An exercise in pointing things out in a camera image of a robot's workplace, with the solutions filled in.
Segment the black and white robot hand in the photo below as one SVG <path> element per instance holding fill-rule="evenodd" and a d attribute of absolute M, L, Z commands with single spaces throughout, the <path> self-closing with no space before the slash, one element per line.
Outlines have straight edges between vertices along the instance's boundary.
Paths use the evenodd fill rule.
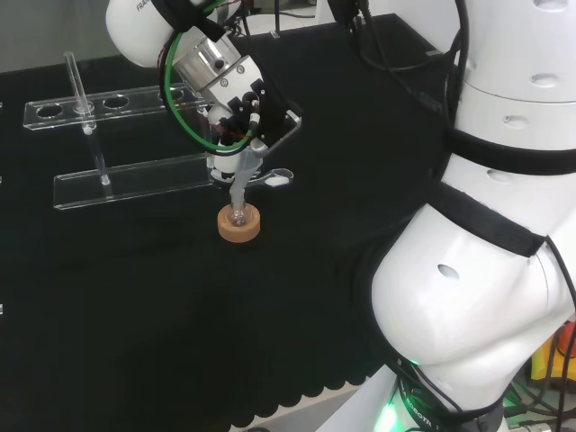
<path fill-rule="evenodd" d="M 294 135 L 302 125 L 302 111 L 250 56 L 217 65 L 218 75 L 199 95 L 211 106 L 214 177 L 229 183 L 242 156 L 251 153 L 263 160 Z"/>

